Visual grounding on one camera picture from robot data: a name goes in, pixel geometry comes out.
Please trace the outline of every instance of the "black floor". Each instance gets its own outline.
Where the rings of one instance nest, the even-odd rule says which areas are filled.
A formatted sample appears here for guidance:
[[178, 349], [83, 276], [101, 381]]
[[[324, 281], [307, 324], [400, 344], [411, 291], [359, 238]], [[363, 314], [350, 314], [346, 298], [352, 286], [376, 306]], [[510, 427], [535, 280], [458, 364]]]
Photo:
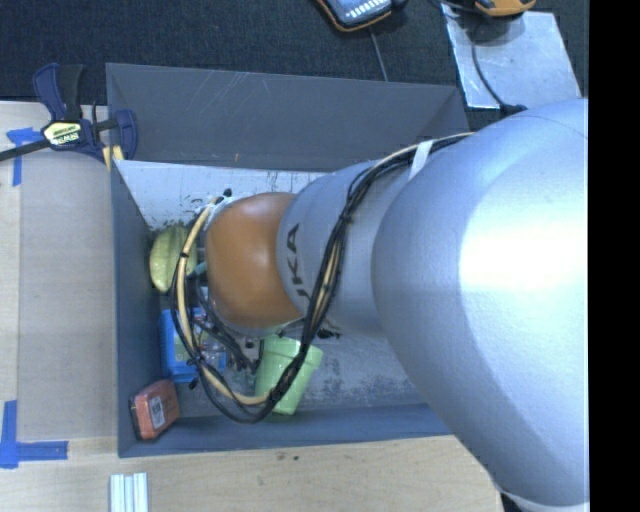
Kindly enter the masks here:
[[[456, 85], [446, 23], [435, 0], [410, 0], [374, 26], [388, 79]], [[589, 0], [538, 0], [553, 12], [588, 96]], [[0, 99], [33, 100], [44, 64], [85, 64], [80, 101], [106, 104], [106, 62], [382, 80], [370, 34], [344, 34], [315, 0], [0, 0]], [[497, 120], [470, 111], [471, 128]]]

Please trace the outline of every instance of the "yellow-green object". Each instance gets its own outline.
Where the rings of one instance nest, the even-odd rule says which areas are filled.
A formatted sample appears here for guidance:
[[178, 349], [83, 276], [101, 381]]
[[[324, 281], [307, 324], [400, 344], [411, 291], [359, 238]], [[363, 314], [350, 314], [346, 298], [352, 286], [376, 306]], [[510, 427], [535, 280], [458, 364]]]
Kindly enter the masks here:
[[[149, 256], [149, 270], [153, 285], [162, 293], [169, 291], [173, 273], [189, 231], [182, 225], [176, 224], [165, 229], [158, 235]], [[187, 261], [187, 274], [198, 264], [196, 251], [191, 251]]]
[[[300, 342], [291, 338], [271, 335], [264, 340], [262, 362], [256, 372], [256, 395], [267, 393], [278, 383], [282, 372], [300, 351]], [[273, 409], [280, 414], [293, 414], [298, 407], [309, 378], [320, 366], [322, 350], [309, 347], [307, 357], [289, 391], [280, 399]]]

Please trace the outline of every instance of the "robot logo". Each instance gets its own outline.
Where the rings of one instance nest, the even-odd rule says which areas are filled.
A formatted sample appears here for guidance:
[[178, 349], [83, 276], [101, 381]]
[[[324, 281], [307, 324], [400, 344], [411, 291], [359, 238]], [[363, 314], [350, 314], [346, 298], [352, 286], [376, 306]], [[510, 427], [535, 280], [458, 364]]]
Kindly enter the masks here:
[[287, 249], [293, 255], [293, 263], [289, 257], [287, 257], [287, 265], [289, 270], [291, 271], [291, 283], [293, 284], [296, 293], [300, 297], [306, 297], [307, 300], [311, 300], [311, 297], [304, 289], [304, 282], [302, 278], [298, 275], [298, 248], [296, 247], [296, 234], [298, 233], [298, 228], [300, 228], [300, 223], [297, 223], [293, 226], [289, 233], [287, 233]]

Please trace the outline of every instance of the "orange box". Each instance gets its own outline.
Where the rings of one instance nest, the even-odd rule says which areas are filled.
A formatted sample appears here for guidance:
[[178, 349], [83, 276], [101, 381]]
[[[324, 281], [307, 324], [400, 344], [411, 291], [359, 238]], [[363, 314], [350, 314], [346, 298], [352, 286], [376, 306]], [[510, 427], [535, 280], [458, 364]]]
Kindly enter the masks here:
[[154, 382], [129, 400], [133, 426], [138, 438], [155, 439], [179, 417], [180, 405], [171, 379]]

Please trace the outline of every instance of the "gray robot arm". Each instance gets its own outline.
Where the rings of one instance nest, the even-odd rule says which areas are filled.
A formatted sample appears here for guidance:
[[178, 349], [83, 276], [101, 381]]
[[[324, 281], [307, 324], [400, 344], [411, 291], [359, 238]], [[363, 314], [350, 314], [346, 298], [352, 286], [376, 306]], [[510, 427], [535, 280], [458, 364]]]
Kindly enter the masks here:
[[[586, 120], [585, 100], [526, 111], [376, 183], [327, 316], [384, 334], [429, 405], [531, 511], [589, 506]], [[301, 311], [361, 167], [316, 180], [284, 214], [278, 267]]]

